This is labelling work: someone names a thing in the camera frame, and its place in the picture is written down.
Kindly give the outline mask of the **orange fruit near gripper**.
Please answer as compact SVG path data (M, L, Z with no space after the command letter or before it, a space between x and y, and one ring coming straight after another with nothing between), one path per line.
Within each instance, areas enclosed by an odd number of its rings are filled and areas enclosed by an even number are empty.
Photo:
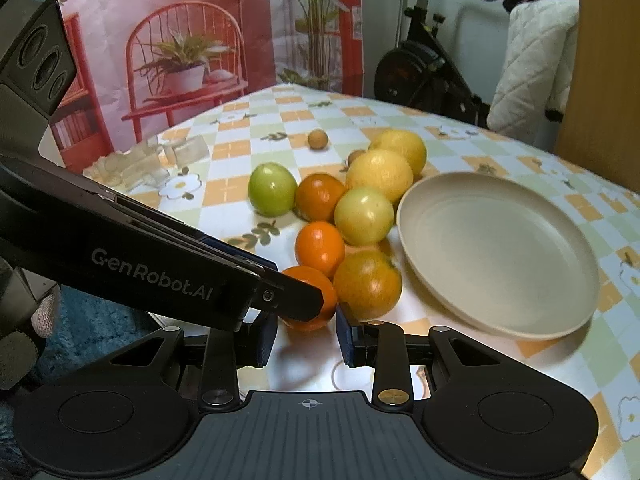
M308 322L302 322L282 316L283 323L292 330L300 330L301 332L314 332L326 327L329 320L334 317L338 303L337 293L332 282L322 272L310 266L292 266L292 268L283 270L282 273L317 287L322 291L323 296L322 309L315 318Z

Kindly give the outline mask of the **small orange middle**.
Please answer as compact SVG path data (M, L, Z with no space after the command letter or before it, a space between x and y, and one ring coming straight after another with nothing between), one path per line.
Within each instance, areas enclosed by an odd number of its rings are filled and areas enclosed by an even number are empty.
M296 260L333 278L345 258L345 242L331 223L314 221L301 229L295 241Z

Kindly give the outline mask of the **large orange right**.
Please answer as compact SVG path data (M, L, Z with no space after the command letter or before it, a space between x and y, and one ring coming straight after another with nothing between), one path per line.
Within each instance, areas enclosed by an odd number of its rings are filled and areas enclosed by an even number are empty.
M345 257L333 285L338 300L348 304L352 315L369 321L393 310L402 292L402 277L389 256L364 250Z

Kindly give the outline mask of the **orange fruit top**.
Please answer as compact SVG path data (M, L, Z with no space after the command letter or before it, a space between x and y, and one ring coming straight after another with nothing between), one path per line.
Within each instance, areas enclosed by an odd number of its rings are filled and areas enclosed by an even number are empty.
M345 185L330 174L310 174L295 193L295 206L306 221L332 222L337 202L346 193Z

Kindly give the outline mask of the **green apple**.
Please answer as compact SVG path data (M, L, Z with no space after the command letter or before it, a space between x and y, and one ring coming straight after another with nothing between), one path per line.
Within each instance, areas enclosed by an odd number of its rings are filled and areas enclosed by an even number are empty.
M264 217L279 217L294 207L297 182L276 162L257 166L247 185L247 196L255 211Z

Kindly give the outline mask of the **clear plastic organizer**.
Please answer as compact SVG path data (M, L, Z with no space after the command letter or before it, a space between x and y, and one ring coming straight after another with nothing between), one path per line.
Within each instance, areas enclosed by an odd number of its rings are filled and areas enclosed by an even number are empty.
M82 170L82 175L110 188L120 186L131 191L144 184L159 190L171 177L187 177L190 166L207 156L208 146L201 136L167 144L149 138L126 153L101 156Z

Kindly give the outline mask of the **blue fuzzy rug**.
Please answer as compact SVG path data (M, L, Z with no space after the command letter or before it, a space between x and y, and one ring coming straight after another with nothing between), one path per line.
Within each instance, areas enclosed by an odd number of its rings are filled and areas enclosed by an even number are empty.
M144 311L66 286L52 289L1 343L1 477L29 476L13 431L15 409L29 393L156 329Z

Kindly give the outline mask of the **yellow-green apple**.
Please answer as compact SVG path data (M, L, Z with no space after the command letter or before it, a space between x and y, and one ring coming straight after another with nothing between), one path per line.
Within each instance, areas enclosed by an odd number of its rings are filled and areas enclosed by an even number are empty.
M334 224L345 242L368 246L380 242L395 221L394 207L375 188L352 188L337 202Z

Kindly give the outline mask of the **beige round plate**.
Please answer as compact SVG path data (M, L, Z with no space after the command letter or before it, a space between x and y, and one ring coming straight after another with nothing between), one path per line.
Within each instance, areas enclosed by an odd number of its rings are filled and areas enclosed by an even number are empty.
M549 340L580 330L597 310L591 245L524 185L472 172L426 178L402 196L397 227L421 283L472 326Z

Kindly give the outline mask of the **large yellow lemon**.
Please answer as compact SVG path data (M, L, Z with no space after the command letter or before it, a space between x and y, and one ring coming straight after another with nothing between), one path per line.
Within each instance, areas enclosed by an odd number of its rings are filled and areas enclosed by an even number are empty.
M375 188L394 204L413 185L413 172L401 154L390 150L370 150L349 165L345 184L350 190Z

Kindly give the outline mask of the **small brown longan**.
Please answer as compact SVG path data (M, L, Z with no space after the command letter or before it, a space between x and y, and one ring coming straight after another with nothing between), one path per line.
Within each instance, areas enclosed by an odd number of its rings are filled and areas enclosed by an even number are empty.
M314 151L324 150L329 144L329 137L322 129L314 129L307 136L307 144Z

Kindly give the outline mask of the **checkered floral tablecloth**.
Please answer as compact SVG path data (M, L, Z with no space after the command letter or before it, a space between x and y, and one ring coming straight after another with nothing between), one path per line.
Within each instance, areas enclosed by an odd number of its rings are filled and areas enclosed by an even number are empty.
M295 214L258 216L247 199L250 173L276 162L296 179L342 178L348 156L387 128L418 134L427 148L426 176L472 171L531 188L564 211L598 260L600 297L583 330L547 341L477 332L488 346L578 389L600 422L584 473L593 479L639 474L639 197L591 172L490 131L408 108L280 84L170 128L160 144L201 136L208 156L187 177L123 192L190 226L277 263L296 263L303 223ZM307 136L329 137L314 151Z

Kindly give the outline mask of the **rear yellow lemon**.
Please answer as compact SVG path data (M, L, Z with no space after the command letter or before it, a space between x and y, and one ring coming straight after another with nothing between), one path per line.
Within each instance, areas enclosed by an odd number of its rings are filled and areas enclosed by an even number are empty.
M405 157L416 177L422 174L427 160L427 148L424 141L412 131L386 129L371 141L369 148L370 150L393 151Z

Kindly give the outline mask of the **black exercise bike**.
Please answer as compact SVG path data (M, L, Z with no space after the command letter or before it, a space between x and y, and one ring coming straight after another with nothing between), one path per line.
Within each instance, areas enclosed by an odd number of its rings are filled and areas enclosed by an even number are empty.
M378 62L374 74L375 99L485 128L489 105L470 89L437 39L446 16L435 13L433 24L426 24L429 1L416 0L414 6L404 10L409 19L407 37ZM535 0L482 1L500 1L511 11L521 3Z

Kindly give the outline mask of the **white quilted cloth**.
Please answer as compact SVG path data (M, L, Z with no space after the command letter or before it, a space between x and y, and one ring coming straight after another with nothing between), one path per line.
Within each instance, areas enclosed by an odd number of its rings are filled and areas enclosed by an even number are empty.
M529 0L514 6L489 129L532 144L548 112L565 112L578 18L579 0Z

